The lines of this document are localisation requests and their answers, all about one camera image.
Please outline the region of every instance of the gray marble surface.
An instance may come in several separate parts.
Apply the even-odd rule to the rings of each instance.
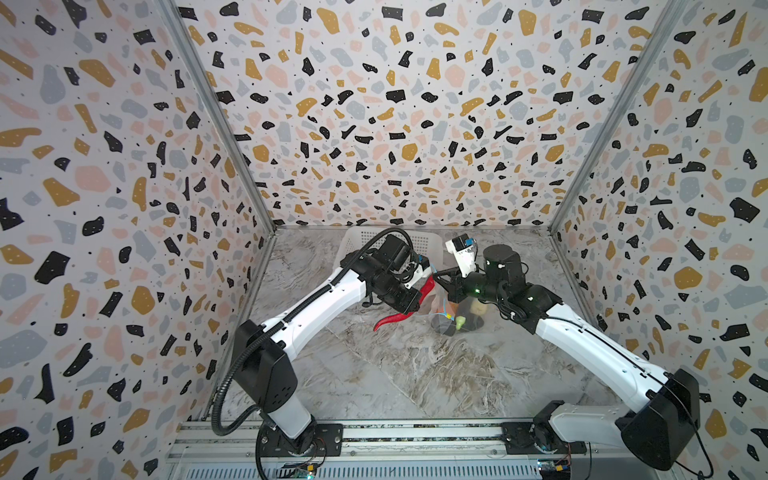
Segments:
[[[546,286],[578,311],[550,240],[540,230],[428,230],[443,240],[468,233],[482,249],[506,243],[528,264],[527,280]],[[251,319],[293,305],[334,268],[344,229],[280,230]],[[444,268],[455,266],[443,257]],[[495,307],[473,332],[443,336],[428,316],[373,332],[387,307],[353,306],[313,338],[293,363],[297,395],[320,419],[529,417],[550,400],[610,405],[617,397],[554,345],[503,320]],[[250,398],[235,383],[224,408],[234,419]]]

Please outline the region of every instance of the red chili pepper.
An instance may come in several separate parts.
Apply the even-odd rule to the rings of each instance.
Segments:
[[[432,291],[432,289],[435,288],[435,281],[432,279],[432,275],[429,276],[427,279],[427,282],[422,286],[420,292],[422,293],[422,298],[425,298],[429,292]],[[413,315],[413,312],[410,313],[397,313],[396,315],[390,315],[386,318],[382,318],[376,323],[376,326],[373,327],[373,331],[379,329],[380,326],[386,325],[387,323],[396,323],[396,322],[402,322],[404,319],[407,319]]]

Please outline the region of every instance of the terrazzo wall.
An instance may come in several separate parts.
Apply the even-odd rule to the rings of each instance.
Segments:
[[[160,478],[263,238],[150,2],[0,2],[0,477]]]
[[[607,332],[699,380],[733,480],[768,475],[767,8],[690,3],[557,232]]]
[[[179,0],[277,224],[549,223],[661,0]]]

